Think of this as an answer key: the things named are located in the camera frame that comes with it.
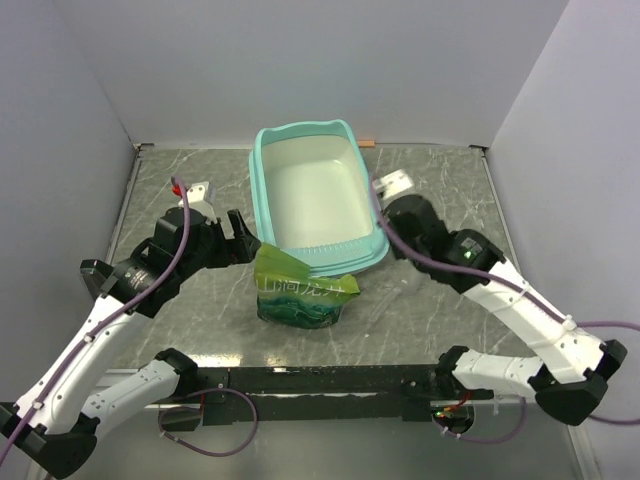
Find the green litter bag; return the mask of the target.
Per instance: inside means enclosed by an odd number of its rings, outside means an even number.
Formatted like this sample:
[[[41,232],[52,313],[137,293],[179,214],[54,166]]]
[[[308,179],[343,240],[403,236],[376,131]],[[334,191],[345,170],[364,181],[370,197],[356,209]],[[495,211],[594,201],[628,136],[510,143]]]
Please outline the green litter bag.
[[[254,281],[258,318],[299,329],[336,324],[346,303],[360,295],[354,276],[313,277],[309,265],[267,243],[257,251]]]

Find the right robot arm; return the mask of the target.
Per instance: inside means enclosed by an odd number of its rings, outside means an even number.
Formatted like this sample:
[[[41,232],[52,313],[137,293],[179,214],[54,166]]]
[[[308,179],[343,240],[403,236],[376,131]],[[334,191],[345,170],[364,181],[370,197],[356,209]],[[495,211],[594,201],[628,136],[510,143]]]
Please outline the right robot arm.
[[[454,346],[438,363],[441,394],[487,390],[532,399],[550,417],[577,426],[589,418],[626,358],[617,340],[602,340],[545,300],[486,236],[449,230],[424,197],[410,194],[386,206],[379,222],[394,254],[451,287],[500,320],[530,357],[481,353]]]

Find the clear plastic scoop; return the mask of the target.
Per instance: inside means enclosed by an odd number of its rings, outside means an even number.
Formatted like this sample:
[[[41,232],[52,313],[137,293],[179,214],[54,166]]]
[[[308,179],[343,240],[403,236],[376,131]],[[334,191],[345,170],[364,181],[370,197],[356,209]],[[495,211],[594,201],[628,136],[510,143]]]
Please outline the clear plastic scoop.
[[[392,288],[377,302],[369,319],[376,323],[398,296],[415,294],[422,283],[423,274],[407,259],[398,262],[397,275]]]

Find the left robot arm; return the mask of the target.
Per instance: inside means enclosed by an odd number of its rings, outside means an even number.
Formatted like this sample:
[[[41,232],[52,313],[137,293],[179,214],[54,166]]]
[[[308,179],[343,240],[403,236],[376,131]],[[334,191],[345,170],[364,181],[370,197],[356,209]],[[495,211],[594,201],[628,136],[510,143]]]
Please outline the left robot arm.
[[[174,207],[125,260],[85,260],[82,274],[97,297],[88,318],[43,377],[19,400],[1,405],[1,433],[55,479],[74,474],[112,428],[163,399],[189,400],[198,365],[174,348],[97,393],[111,361],[181,285],[202,269],[251,263],[261,245],[237,210],[233,229],[193,208]]]

